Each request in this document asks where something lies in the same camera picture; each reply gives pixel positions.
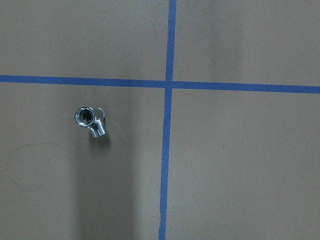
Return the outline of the chrome angle pipe fitting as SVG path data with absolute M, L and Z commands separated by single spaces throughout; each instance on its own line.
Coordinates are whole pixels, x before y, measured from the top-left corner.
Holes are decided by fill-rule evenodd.
M 106 113 L 102 108 L 80 107 L 74 115 L 76 124 L 81 128 L 87 128 L 93 139 L 107 133 Z

